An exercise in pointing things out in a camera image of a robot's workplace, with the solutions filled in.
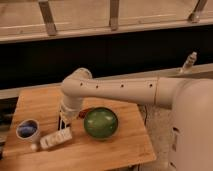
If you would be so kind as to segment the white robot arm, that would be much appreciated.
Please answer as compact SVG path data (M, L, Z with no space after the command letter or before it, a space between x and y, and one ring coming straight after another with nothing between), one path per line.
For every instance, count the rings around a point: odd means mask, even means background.
M61 111L76 115L85 97L149 104L171 110L173 171L213 171L213 79L147 77L94 79L79 68L61 84Z

